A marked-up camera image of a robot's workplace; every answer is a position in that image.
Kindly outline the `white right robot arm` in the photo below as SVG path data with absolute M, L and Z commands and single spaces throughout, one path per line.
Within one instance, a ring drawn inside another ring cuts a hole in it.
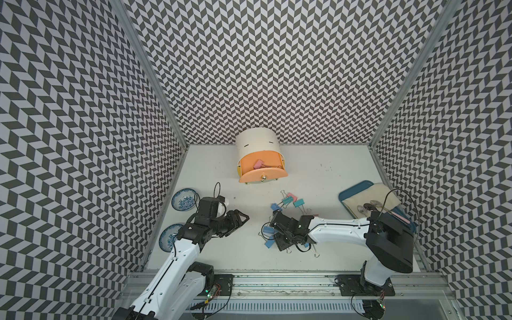
M 413 272 L 414 233 L 389 214 L 373 211 L 369 217 L 352 220 L 303 215 L 296 220 L 276 210 L 269 226 L 275 230 L 274 239 L 281 251 L 331 242 L 368 248 L 373 256 L 363 264 L 362 285 L 382 287 L 396 273 Z

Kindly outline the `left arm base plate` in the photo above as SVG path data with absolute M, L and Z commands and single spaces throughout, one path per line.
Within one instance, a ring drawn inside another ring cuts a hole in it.
M 199 283 L 203 285 L 195 290 L 197 293 L 195 297 L 197 298 L 206 298 L 207 292 L 210 292 L 215 287 L 219 288 L 217 293 L 220 297 L 229 297 L 233 292 L 234 274 L 221 273 L 215 274 L 213 277 L 199 274 Z

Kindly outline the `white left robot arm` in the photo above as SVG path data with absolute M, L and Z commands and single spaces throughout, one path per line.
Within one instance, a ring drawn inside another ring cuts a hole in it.
M 197 211 L 182 226 L 165 263 L 128 307 L 120 307 L 113 319 L 179 319 L 190 303 L 214 285 L 214 268 L 196 259 L 213 238 L 223 238 L 244 226 L 249 216 L 227 210 L 224 197 L 204 197 Z

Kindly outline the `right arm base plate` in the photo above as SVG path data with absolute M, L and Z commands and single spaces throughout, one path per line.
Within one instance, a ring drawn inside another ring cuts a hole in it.
M 364 280 L 361 274 L 338 275 L 335 278 L 335 284 L 344 297 L 364 296 L 364 297 L 393 297 L 395 296 L 394 286 L 391 279 L 388 278 L 385 284 L 380 287 Z

